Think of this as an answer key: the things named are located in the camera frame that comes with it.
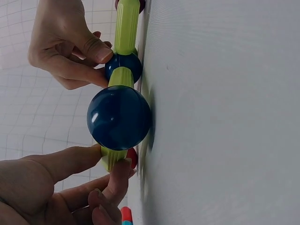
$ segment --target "finger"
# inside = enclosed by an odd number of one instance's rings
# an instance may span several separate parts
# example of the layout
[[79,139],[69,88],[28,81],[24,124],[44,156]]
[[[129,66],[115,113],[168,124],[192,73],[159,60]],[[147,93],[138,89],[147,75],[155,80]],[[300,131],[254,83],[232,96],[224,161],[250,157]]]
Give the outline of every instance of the finger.
[[[129,178],[132,177],[134,174],[135,170],[130,170]],[[76,214],[81,210],[81,208],[86,207],[88,205],[92,205],[92,208],[98,206],[97,202],[95,203],[97,199],[95,199],[95,201],[90,199],[91,202],[88,202],[89,194],[95,189],[103,191],[107,187],[109,179],[110,174],[98,178],[96,180],[92,180],[88,183],[82,184],[78,187],[63,190],[60,192],[60,194],[64,198],[70,212],[75,211],[74,214]]]
[[110,41],[105,41],[104,44],[106,44],[110,48],[113,46]]
[[92,220],[94,225],[117,225],[108,215],[106,210],[99,206],[92,212]]
[[73,62],[55,52],[49,51],[44,67],[52,75],[65,79],[86,81],[104,88],[108,85],[108,81],[101,70],[95,70],[81,63]]
[[87,28],[74,30],[69,41],[75,44],[84,56],[99,64],[107,63],[113,56],[113,52],[104,42],[93,35]]
[[[95,35],[97,38],[101,37],[101,32],[100,31],[95,31],[93,33],[93,35]],[[76,46],[74,47],[73,51],[72,51],[73,55],[76,55],[77,57],[79,57],[80,59],[85,59],[85,55],[79,50],[79,48],[77,48]]]
[[127,192],[130,165],[131,162],[127,160],[117,162],[112,169],[108,185],[103,190],[104,196],[114,205],[119,205]]
[[76,225],[93,225],[92,221],[92,210],[90,207],[77,210],[72,213]]
[[111,204],[99,189],[96,189],[89,194],[89,204],[92,210],[101,205],[106,210],[109,217],[116,223],[122,219],[122,214],[118,207]]
[[53,76],[59,83],[61,83],[62,86],[64,86],[68,90],[74,90],[83,86],[86,86],[90,84],[90,82],[87,81],[77,81],[77,80],[71,80],[62,78],[59,76]]
[[49,172],[55,184],[72,174],[95,166],[101,159],[101,146],[71,147],[49,155],[28,156],[24,159],[40,163]]
[[[109,41],[105,41],[104,42],[109,48],[112,48],[112,44]],[[77,48],[76,46],[74,47],[74,49],[72,50],[72,54],[77,56],[80,59],[86,59],[85,55],[79,50],[79,48]]]
[[98,66],[99,64],[90,60],[90,59],[81,59],[80,57],[76,56],[76,55],[73,55],[71,54],[69,57],[68,57],[69,60],[72,60],[73,62],[77,62],[77,63],[80,63],[80,64],[83,64],[83,65],[86,65],[87,67],[91,67],[91,68],[94,68],[96,66]]

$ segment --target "white wall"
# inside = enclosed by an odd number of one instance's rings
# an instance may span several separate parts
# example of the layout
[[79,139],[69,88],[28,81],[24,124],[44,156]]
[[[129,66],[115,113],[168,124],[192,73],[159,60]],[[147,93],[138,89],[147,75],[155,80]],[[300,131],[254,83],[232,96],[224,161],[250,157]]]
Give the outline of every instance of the white wall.
[[299,9],[298,0],[152,0],[146,225],[300,223]]

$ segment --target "plastic ball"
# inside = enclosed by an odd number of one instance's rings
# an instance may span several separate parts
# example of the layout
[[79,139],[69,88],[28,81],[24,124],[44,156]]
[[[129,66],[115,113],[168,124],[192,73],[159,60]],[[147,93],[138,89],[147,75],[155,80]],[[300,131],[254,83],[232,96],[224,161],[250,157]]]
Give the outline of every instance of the plastic ball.
[[137,160],[138,160],[137,153],[134,148],[128,149],[126,158],[131,159],[131,169],[134,169],[137,165]]
[[140,79],[143,72],[142,64],[134,53],[131,53],[130,55],[119,55],[115,53],[111,60],[105,64],[105,76],[107,80],[110,80],[114,69],[118,67],[127,67],[130,69],[134,82],[137,82]]
[[124,206],[120,211],[122,213],[122,222],[124,221],[132,222],[132,213],[130,208]]
[[99,144],[112,150],[127,150],[147,135],[151,112],[138,91],[127,86],[112,86],[92,99],[87,123]]
[[[114,2],[114,7],[116,8],[116,10],[118,9],[118,3],[119,3],[119,0],[116,0]],[[140,0],[140,13],[144,10],[145,5],[146,5],[145,0]]]

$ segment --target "hand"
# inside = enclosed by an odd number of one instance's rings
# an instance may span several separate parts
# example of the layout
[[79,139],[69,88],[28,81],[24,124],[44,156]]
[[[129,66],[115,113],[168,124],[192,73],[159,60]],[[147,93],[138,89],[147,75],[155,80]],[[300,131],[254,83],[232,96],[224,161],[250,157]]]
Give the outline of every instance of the hand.
[[1,161],[0,199],[5,203],[0,201],[0,224],[120,225],[117,206],[135,173],[126,160],[107,176],[53,193],[55,183],[93,167],[100,158],[101,147],[96,145]]
[[81,0],[40,0],[28,60],[69,90],[89,83],[107,87],[103,68],[94,67],[111,59],[112,44],[100,35],[89,31]]

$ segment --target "white surface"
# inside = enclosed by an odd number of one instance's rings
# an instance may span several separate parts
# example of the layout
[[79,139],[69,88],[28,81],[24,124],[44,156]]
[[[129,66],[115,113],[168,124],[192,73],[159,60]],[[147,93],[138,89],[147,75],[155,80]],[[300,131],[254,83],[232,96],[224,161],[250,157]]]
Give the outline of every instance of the white surface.
[[299,8],[152,0],[144,224],[300,223]]
[[[43,70],[28,64],[27,50],[37,0],[0,0],[0,160],[46,154],[94,142],[86,125],[87,107],[99,87],[65,90]],[[83,0],[91,31],[114,41],[112,0]],[[78,186],[106,174],[101,165],[71,176],[55,190]],[[127,204],[127,198],[120,206]]]

